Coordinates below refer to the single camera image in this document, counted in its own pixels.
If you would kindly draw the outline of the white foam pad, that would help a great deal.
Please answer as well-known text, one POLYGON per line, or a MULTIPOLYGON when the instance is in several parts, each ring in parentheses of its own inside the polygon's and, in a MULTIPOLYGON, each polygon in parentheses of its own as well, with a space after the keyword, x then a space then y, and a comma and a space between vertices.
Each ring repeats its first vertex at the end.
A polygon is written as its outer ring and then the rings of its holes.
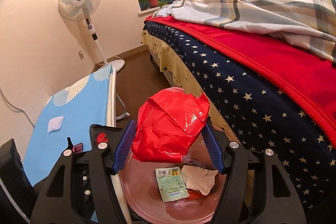
POLYGON ((47 132, 50 134, 54 131, 60 130, 63 122, 64 122, 64 116, 59 116, 59 117, 50 119, 48 126, 47 126, 47 132))

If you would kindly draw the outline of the white tissue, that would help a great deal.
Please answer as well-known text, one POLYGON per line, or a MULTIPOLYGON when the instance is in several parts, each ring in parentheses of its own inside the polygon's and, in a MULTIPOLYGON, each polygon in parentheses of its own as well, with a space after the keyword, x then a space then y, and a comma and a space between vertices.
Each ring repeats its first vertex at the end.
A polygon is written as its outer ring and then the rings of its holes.
POLYGON ((206 196, 215 185, 217 170, 208 170, 198 166, 184 165, 181 175, 187 189, 197 190, 206 196))

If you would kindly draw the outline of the pink plastic trash bin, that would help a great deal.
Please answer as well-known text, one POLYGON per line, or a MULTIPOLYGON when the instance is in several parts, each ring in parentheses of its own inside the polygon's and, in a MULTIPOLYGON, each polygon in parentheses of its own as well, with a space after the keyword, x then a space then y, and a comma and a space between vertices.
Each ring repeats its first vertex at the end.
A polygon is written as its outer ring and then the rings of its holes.
POLYGON ((207 223, 217 207, 225 176, 212 165, 202 137, 188 162, 141 162, 130 153, 120 171, 130 211, 148 223, 207 223))

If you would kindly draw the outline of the purple foam fruit net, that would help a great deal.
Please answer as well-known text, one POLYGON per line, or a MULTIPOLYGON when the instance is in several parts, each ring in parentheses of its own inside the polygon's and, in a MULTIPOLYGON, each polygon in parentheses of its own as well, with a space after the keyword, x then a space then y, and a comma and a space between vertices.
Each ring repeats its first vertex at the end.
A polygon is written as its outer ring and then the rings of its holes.
POLYGON ((191 156, 191 150, 188 150, 187 154, 181 156, 181 161, 184 165, 189 165, 189 166, 196 166, 199 168, 205 168, 205 166, 198 161, 197 159, 194 159, 191 156))

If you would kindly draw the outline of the low wall outlet plug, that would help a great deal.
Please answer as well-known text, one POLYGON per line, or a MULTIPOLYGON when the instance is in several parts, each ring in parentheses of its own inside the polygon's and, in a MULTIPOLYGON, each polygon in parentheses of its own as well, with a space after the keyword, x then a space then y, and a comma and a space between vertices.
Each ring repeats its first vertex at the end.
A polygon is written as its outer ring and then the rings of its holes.
POLYGON ((81 60, 84 59, 84 55, 85 54, 88 55, 88 56, 91 56, 91 54, 89 52, 87 52, 87 51, 79 51, 78 52, 78 55, 79 55, 79 57, 80 57, 81 60))

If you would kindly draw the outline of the red plastic bag knotted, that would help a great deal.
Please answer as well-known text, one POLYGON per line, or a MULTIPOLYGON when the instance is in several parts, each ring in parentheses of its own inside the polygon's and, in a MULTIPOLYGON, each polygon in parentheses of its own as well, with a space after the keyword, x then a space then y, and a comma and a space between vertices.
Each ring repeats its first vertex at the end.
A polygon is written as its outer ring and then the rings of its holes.
POLYGON ((188 200, 197 200, 197 199, 207 197, 207 195, 202 194, 198 190, 188 189, 187 191, 188 191, 188 194, 189 194, 189 196, 187 197, 188 200))

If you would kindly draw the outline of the yellow star bed skirt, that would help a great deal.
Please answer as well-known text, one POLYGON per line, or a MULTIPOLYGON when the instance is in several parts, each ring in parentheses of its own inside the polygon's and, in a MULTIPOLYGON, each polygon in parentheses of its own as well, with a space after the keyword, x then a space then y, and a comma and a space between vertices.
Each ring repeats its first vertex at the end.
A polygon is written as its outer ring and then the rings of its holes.
MULTIPOLYGON (((188 67, 167 43, 145 30, 142 32, 142 44, 148 47, 151 57, 171 86, 183 88, 186 93, 191 93, 196 97, 203 93, 188 67)), ((212 102, 210 102, 209 116, 214 128, 225 132, 230 140, 239 141, 212 102)))

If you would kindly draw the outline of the black pink printed wrapper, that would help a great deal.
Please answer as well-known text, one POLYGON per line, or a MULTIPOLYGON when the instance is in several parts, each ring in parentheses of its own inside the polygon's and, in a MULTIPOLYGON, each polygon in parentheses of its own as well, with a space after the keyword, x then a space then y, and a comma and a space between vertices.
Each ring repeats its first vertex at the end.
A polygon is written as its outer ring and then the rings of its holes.
POLYGON ((73 152, 74 153, 82 153, 83 152, 83 143, 78 143, 76 145, 73 146, 73 152))

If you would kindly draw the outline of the white standing fan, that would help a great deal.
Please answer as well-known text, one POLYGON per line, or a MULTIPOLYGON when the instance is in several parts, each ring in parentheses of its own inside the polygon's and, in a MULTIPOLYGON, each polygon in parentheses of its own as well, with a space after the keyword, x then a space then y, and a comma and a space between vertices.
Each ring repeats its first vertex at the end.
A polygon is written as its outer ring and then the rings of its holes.
POLYGON ((91 19, 91 15, 97 10, 99 4, 100 0, 59 0, 58 10, 60 15, 65 19, 71 21, 84 20, 85 27, 100 52, 104 66, 112 65, 114 69, 119 72, 124 67, 125 61, 117 57, 116 60, 109 62, 107 58, 105 58, 98 40, 96 28, 91 19))

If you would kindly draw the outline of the plaid light blue duvet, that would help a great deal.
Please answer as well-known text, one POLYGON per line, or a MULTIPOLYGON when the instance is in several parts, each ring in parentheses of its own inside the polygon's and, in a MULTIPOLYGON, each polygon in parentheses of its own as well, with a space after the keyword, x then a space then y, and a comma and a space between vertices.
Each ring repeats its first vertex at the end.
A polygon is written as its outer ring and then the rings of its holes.
POLYGON ((154 16, 267 34, 335 62, 335 0, 176 0, 154 16))

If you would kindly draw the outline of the black crab snack packet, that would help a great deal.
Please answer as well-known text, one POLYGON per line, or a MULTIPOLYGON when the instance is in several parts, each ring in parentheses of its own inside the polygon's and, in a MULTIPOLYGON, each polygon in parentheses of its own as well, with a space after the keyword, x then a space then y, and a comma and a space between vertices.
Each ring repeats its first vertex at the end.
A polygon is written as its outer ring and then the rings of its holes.
POLYGON ((92 148, 100 143, 108 143, 112 151, 116 151, 123 135, 123 129, 120 127, 104 126, 101 124, 92 124, 89 128, 92 148))

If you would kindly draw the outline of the navy star bed sheet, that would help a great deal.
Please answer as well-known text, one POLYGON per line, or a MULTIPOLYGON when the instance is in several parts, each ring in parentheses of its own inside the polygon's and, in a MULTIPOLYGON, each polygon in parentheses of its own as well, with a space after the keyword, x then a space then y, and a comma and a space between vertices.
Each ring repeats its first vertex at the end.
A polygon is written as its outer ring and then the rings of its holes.
POLYGON ((252 151, 276 152, 308 222, 335 222, 335 149, 294 101, 248 67, 175 28, 148 21, 143 42, 162 70, 189 70, 218 110, 219 127, 229 127, 252 151))

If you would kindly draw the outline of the red plastic bag front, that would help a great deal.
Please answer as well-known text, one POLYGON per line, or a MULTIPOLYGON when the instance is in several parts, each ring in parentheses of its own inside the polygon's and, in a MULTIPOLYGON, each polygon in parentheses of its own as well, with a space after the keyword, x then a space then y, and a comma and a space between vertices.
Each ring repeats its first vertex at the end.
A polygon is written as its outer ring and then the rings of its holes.
POLYGON ((183 162, 209 110, 203 93, 196 97, 177 87, 157 92, 139 108, 133 157, 141 162, 183 162))

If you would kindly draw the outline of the green white snack wrapper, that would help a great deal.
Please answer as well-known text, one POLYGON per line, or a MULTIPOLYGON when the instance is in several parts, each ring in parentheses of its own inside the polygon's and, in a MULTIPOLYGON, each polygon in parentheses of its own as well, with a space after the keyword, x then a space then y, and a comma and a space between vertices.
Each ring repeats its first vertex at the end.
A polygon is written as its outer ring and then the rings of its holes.
POLYGON ((163 202, 173 202, 189 196, 178 166, 156 168, 155 177, 163 202))

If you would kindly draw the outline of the red blanket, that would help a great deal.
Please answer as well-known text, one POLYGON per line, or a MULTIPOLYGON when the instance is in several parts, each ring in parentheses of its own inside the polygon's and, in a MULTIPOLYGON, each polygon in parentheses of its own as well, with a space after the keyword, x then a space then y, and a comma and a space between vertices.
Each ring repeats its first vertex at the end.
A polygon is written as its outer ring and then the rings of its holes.
POLYGON ((290 97, 335 145, 335 65, 268 35, 148 16, 252 69, 290 97))

